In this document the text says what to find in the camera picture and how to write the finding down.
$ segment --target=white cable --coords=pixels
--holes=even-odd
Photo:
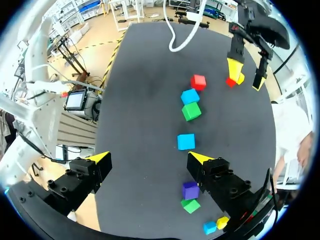
[[[62,81],[61,82],[62,84],[76,84],[76,85],[82,85],[82,86],[85,86],[87,88],[90,88],[90,89],[95,89],[95,90],[98,90],[98,91],[101,91],[101,92],[104,92],[105,90],[100,88],[100,87],[97,87],[97,86],[94,86],[94,85],[90,85],[90,84],[86,84],[86,83],[83,83],[81,81]]]
[[[61,72],[59,72],[57,69],[55,69],[50,63],[46,63],[46,64],[41,64],[38,66],[35,66],[34,68],[32,68],[32,71],[39,69],[39,68],[43,68],[43,67],[47,67],[50,66],[51,68],[53,68],[58,74],[60,74],[62,77],[64,77],[66,80],[69,80],[65,75],[63,75]]]
[[[201,6],[200,6],[200,9],[199,9],[199,20],[197,22],[195,22],[194,26],[193,26],[193,29],[192,31],[190,32],[189,36],[185,39],[185,41],[183,43],[181,43],[180,46],[176,47],[176,48],[173,48],[172,45],[174,44],[174,41],[176,39],[176,34],[175,34],[175,31],[174,29],[172,28],[172,26],[170,25],[170,22],[168,21],[168,17],[167,17],[167,11],[166,11],[166,0],[163,1],[163,15],[164,15],[164,19],[165,19],[165,22],[166,24],[168,25],[171,33],[172,33],[172,39],[169,43],[169,50],[173,53],[175,52],[179,52],[180,50],[182,50],[185,46],[188,45],[188,43],[191,41],[191,39],[194,37],[194,35],[196,34],[199,26],[200,26],[200,22],[201,22],[201,17],[202,15],[204,14],[204,11],[205,11],[205,7],[206,7],[206,3],[207,3],[207,0],[202,0],[202,3],[201,3]]]

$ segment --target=green cube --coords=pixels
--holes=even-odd
[[[181,205],[190,214],[192,214],[195,210],[201,207],[200,204],[195,199],[182,200]]]
[[[195,119],[201,115],[200,108],[196,102],[184,105],[184,107],[182,108],[182,113],[184,115],[185,120],[187,121]]]

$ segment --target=blue cube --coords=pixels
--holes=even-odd
[[[196,148],[195,134],[180,134],[178,135],[178,149],[188,150]]]
[[[194,102],[196,102],[196,103],[199,102],[200,97],[199,97],[197,91],[194,88],[191,88],[190,90],[184,91],[181,94],[181,100],[184,105],[187,105],[187,104],[191,104]]]
[[[217,224],[214,221],[209,221],[203,225],[205,235],[214,233],[217,230]]]

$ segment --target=yellow cube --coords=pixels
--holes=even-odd
[[[223,216],[223,217],[219,218],[218,221],[216,221],[216,227],[219,230],[221,230],[225,226],[227,226],[228,221],[229,221],[229,218],[227,216]]]

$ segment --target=white shirt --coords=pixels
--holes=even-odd
[[[312,131],[312,127],[307,114],[298,105],[284,102],[271,106],[275,123],[275,163],[281,156],[288,163],[297,159],[300,143]]]

